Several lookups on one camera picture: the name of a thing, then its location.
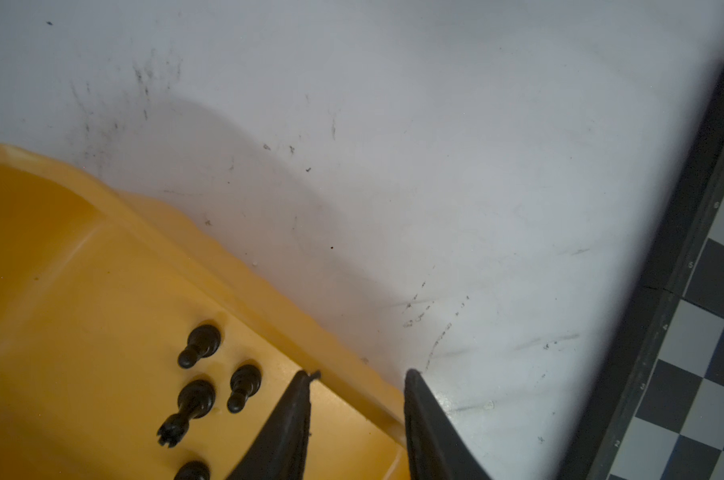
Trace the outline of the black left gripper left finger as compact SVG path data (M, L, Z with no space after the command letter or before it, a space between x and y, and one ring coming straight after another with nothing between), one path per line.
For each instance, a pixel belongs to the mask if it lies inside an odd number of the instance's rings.
M310 385L320 372L298 371L254 442L227 476L235 479L301 480L311 419Z

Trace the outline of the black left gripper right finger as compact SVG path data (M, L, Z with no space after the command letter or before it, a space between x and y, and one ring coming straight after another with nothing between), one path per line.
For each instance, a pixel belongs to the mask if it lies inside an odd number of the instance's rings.
M490 480L491 477L471 454L421 373L409 369L404 386L410 478Z

